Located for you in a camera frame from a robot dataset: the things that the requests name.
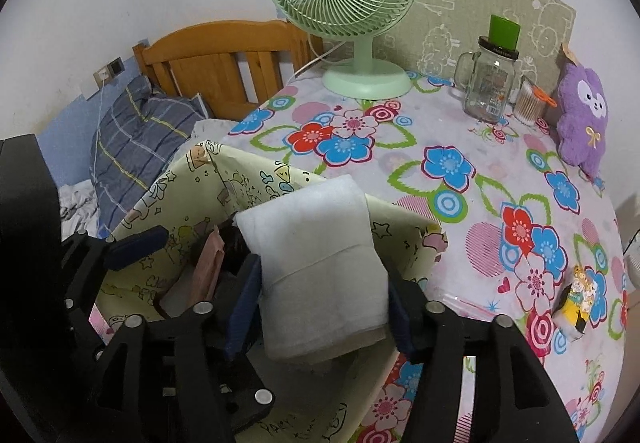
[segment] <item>fabric storage bin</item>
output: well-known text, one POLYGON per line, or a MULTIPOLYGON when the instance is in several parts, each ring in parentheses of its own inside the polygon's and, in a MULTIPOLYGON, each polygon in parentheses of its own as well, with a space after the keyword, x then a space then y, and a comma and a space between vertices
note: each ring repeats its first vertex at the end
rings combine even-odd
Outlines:
MULTIPOLYGON (((108 324, 117 329, 132 314, 148 321, 162 317, 154 298, 168 290, 180 276, 191 245, 237 211, 276 199, 303 186, 323 181, 282 162, 273 162, 233 147, 204 142, 175 160, 114 229, 123 239, 156 225, 169 232, 163 249, 118 272, 108 272, 97 298, 97 307, 108 324)), ((372 236, 381 257, 393 261, 405 279, 425 279, 436 258, 434 248, 422 245, 440 226, 409 210, 367 196, 372 236)), ((318 401, 276 404, 267 419, 236 435, 239 443, 288 443, 305 441, 347 443, 362 430, 361 421, 380 393, 398 352, 390 334, 385 340, 332 362, 343 367, 339 381, 327 390, 326 380, 311 379, 309 398, 318 401)), ((282 364, 256 357, 254 362, 265 385, 284 373, 282 364)), ((292 381, 282 375, 284 381, 292 381)), ((404 409, 406 421, 408 409, 404 409)))

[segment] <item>glass mug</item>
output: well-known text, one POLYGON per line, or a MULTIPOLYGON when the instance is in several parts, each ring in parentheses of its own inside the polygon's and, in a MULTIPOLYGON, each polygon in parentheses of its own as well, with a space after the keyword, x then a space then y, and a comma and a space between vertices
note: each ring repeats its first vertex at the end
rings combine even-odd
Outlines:
POLYGON ((485 37, 479 51, 460 55, 453 80, 466 92, 465 111, 484 122, 497 124, 507 105, 516 76, 518 51, 501 48, 485 37))

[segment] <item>green lid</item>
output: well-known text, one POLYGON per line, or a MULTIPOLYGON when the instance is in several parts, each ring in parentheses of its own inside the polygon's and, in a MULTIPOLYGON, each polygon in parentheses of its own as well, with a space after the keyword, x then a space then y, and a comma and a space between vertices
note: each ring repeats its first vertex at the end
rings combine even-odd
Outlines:
POLYGON ((516 49, 520 25, 501 16, 491 16, 489 25, 489 42, 504 49, 516 49))

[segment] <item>silver screw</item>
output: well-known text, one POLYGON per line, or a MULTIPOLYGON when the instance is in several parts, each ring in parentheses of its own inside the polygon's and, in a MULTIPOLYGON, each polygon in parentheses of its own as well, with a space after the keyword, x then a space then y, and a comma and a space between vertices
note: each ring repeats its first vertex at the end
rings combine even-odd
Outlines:
POLYGON ((260 405, 268 405, 273 401, 273 394, 271 394, 271 391, 266 389, 258 389, 255 392, 255 400, 260 405))
POLYGON ((435 314, 444 313, 444 304, 437 300, 431 300, 427 303, 427 311, 435 314))
POLYGON ((194 307, 193 307, 193 312, 197 313, 198 315, 206 315, 207 313, 213 311, 213 304, 210 302, 198 302, 194 307))
POLYGON ((141 324, 142 324, 142 317, 140 315, 131 315, 130 317, 127 317, 127 319, 124 321, 124 325, 126 325, 126 327, 128 328, 137 328, 141 324))
POLYGON ((510 328, 513 326, 513 319, 508 315, 498 315, 495 318, 495 323, 503 328, 510 328))

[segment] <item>orange lid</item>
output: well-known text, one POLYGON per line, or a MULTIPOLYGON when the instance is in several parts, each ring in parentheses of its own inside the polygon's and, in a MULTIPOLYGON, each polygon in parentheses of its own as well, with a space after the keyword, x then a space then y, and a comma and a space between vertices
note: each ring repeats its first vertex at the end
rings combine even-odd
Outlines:
POLYGON ((535 95, 535 97, 538 100, 542 100, 543 102, 545 102, 546 104, 549 104, 553 108, 558 106, 558 104, 556 104, 556 101, 554 99, 552 99, 549 95, 547 95, 538 86, 535 86, 535 85, 532 84, 532 88, 531 89, 533 91, 533 94, 535 95))

